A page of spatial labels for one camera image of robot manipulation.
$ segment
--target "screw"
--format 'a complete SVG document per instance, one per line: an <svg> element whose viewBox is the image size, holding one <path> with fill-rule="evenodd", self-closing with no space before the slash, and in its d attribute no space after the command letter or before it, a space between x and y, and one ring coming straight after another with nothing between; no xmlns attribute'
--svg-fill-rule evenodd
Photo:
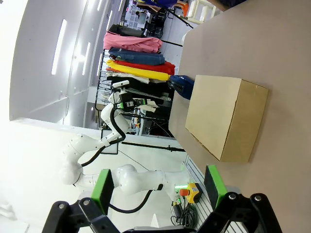
<svg viewBox="0 0 311 233"><path fill-rule="evenodd" d="M235 198L236 198L235 194L231 193L231 194L229 195L229 199L234 200Z"/></svg>
<svg viewBox="0 0 311 233"><path fill-rule="evenodd" d="M259 195L255 196L255 200L256 201L260 201L261 200L261 196L259 196Z"/></svg>

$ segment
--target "table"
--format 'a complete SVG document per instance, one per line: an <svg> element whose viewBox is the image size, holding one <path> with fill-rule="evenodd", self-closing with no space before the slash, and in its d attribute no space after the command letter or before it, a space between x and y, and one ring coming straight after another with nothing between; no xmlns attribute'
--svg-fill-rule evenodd
<svg viewBox="0 0 311 233"><path fill-rule="evenodd" d="M202 172L262 192L283 232L311 228L311 1L248 0L188 32L180 75L242 78L270 89L247 164L222 163L185 129L189 101L175 92L169 129Z"/></svg>

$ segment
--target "cardboard box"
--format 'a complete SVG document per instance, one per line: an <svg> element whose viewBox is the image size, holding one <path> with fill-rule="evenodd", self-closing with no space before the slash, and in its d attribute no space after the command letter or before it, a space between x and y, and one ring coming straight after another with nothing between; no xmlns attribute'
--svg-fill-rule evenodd
<svg viewBox="0 0 311 233"><path fill-rule="evenodd" d="M248 81L197 75L186 129L218 160L248 162L268 89Z"/></svg>

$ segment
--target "ceiling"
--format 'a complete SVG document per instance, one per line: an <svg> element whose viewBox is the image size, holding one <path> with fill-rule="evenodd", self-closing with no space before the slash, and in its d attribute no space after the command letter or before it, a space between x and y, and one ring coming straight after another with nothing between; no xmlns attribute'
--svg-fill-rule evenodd
<svg viewBox="0 0 311 233"><path fill-rule="evenodd" d="M118 23L120 2L28 1L14 52L10 120L27 117L83 126L88 88L97 75L109 15L113 10L109 25ZM57 69L52 74L62 30Z"/></svg>

